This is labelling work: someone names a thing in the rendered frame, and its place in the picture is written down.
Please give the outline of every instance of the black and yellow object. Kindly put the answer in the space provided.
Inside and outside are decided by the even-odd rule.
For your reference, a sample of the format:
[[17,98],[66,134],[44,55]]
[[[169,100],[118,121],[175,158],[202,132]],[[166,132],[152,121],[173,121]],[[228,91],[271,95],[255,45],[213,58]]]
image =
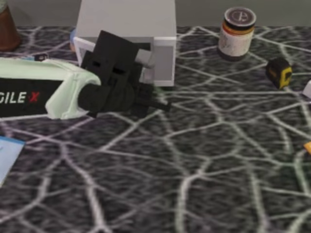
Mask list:
[[292,67],[289,62],[278,57],[270,60],[266,66],[266,75],[277,89],[282,89],[290,84],[292,78]]

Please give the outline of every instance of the marble pattern tablecloth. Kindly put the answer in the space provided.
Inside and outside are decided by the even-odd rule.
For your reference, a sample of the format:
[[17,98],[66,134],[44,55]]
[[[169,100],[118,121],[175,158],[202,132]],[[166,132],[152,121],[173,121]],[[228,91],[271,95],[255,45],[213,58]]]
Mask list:
[[[76,63],[72,28],[19,28],[23,56]],[[247,58],[216,53],[218,28],[178,28],[169,114],[137,120],[29,119],[0,123],[27,141],[0,189],[1,233],[309,233],[311,28],[256,29]],[[264,75],[285,56],[278,91]]]

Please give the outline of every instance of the background wall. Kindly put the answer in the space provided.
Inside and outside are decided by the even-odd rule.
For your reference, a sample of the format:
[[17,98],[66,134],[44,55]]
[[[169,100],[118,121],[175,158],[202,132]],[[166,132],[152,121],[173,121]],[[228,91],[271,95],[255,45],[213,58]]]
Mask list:
[[[81,0],[8,0],[18,26],[74,26]],[[219,26],[225,10],[246,6],[259,26],[311,26],[311,0],[175,0],[178,26]]]

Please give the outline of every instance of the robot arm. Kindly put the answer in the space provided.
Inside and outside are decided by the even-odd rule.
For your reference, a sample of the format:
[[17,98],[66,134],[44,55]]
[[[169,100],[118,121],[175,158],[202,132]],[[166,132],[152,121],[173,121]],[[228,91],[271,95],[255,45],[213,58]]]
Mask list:
[[0,118],[70,119],[127,111],[144,118],[149,107],[169,111],[170,103],[151,100],[152,85],[139,82],[138,51],[136,44],[101,31],[81,67],[0,58]]

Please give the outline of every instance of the brown bottle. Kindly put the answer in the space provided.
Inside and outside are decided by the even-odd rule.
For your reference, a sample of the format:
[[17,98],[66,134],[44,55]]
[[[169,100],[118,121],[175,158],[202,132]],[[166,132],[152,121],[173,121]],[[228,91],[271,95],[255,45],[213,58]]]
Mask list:
[[0,13],[0,51],[12,51],[21,43],[8,6]]

